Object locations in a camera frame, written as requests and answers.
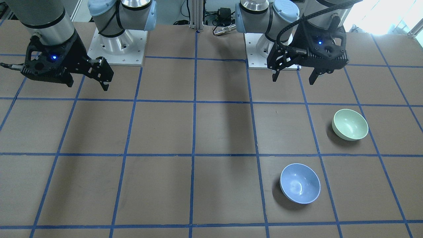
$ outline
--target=blue bowl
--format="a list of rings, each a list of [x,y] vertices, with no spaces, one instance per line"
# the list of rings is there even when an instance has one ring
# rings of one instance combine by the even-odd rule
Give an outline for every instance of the blue bowl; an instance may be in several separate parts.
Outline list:
[[[285,167],[280,174],[280,188],[289,200],[307,204],[319,196],[320,181],[310,167],[293,163]]]

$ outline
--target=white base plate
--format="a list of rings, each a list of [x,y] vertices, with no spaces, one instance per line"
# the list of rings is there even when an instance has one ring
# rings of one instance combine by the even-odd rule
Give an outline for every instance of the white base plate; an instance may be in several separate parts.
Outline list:
[[[268,69],[267,59],[261,56],[255,47],[261,35],[261,33],[245,33],[245,49],[247,51],[248,68],[250,69]],[[301,66],[292,65],[290,67],[284,68],[283,70],[297,69],[301,69]]]
[[[103,56],[107,59],[109,65],[142,66],[147,43],[147,31],[129,31],[134,37],[135,46],[133,50],[123,55],[111,55],[103,50],[100,44],[99,30],[96,28],[90,48],[88,49],[88,56],[92,59]]]

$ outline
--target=light green bowl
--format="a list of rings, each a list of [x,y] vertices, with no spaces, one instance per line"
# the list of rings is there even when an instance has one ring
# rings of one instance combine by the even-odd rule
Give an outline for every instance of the light green bowl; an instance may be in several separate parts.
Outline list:
[[[369,126],[364,117],[350,109],[341,109],[332,119],[335,134],[347,141],[363,139],[369,132]]]

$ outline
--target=blue joint cap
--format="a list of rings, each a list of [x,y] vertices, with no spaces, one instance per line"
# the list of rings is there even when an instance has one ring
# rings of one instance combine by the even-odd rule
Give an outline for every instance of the blue joint cap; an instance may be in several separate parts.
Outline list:
[[[242,20],[241,9],[239,8],[239,3],[235,5],[235,24],[236,31],[240,33],[247,33],[244,26],[244,21]]]
[[[88,10],[93,17],[99,16],[107,12],[116,3],[116,0],[89,0]]]
[[[148,13],[146,26],[144,27],[144,30],[154,30],[156,28],[156,22],[157,22],[156,6],[157,6],[157,2],[152,0],[151,6],[150,6],[150,12]]]
[[[273,9],[286,22],[293,23],[299,19],[299,9],[290,0],[275,0],[273,2]]]

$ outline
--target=plastic bowl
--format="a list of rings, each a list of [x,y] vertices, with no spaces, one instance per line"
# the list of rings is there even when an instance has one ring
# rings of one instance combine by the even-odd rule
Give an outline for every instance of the plastic bowl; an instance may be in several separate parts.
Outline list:
[[[363,139],[369,132],[364,117],[350,109],[341,109],[335,113],[332,128],[336,135],[347,141]]]
[[[280,174],[280,188],[291,201],[308,204],[320,194],[320,181],[316,173],[307,165],[293,163]]]

